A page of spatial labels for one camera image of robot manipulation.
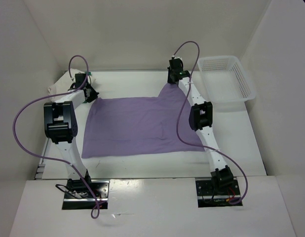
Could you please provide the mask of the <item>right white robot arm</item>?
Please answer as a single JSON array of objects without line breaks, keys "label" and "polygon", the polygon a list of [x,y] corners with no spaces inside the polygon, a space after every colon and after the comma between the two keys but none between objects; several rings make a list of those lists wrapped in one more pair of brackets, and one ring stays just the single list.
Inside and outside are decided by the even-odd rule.
[{"label": "right white robot arm", "polygon": [[214,136],[213,105],[206,102],[195,85],[190,81],[190,73],[181,69],[168,68],[167,82],[177,84],[187,96],[191,109],[189,114],[190,128],[196,132],[201,140],[202,148],[207,152],[211,172],[211,188],[216,194],[229,190],[233,184],[234,176],[226,163],[224,156],[218,153],[218,144]]}]

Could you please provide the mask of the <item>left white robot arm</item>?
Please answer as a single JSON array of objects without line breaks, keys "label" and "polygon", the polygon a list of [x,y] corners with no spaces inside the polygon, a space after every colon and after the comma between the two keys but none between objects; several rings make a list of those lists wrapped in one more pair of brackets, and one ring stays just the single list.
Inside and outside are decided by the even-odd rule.
[{"label": "left white robot arm", "polygon": [[45,134],[56,145],[65,161],[68,173],[66,189],[75,198],[85,198],[93,192],[91,178],[82,163],[76,144],[78,124],[75,109],[83,103],[94,101],[98,94],[88,86],[55,102],[45,103],[43,107]]}]

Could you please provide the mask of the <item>white t shirt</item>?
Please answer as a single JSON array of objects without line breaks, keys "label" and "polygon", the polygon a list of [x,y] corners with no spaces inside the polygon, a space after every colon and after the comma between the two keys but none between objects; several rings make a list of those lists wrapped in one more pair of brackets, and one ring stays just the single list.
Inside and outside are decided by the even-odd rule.
[{"label": "white t shirt", "polygon": [[58,99],[61,99],[62,96],[54,96],[55,94],[62,94],[68,92],[68,89],[71,85],[75,82],[75,75],[76,74],[83,74],[83,71],[77,69],[71,69],[71,75],[69,72],[65,72],[53,85],[51,85],[48,90],[48,95],[53,95],[50,97],[51,102],[55,102]]}]

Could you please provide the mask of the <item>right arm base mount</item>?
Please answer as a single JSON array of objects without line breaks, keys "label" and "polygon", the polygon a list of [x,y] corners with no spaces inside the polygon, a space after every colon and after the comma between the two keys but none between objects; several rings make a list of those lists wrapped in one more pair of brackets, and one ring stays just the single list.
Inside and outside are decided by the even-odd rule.
[{"label": "right arm base mount", "polygon": [[241,197],[236,179],[230,187],[219,190],[215,190],[209,178],[196,179],[195,186],[199,208],[233,206],[230,201],[238,201]]}]

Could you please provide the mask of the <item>purple t shirt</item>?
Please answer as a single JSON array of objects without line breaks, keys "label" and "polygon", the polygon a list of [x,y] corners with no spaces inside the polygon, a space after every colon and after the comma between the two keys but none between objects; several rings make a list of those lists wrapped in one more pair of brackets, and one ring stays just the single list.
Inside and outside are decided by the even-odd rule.
[{"label": "purple t shirt", "polygon": [[173,84],[157,97],[98,98],[87,117],[82,158],[202,152],[185,98]]}]

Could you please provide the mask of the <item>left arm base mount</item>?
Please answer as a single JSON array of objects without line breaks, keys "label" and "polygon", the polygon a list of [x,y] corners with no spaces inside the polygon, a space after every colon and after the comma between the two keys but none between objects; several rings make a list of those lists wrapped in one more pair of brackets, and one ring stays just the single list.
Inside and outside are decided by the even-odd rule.
[{"label": "left arm base mount", "polygon": [[[108,209],[109,184],[108,180],[89,182],[100,209]],[[68,180],[58,187],[64,193],[62,210],[91,210],[96,206],[95,198],[81,180]]]}]

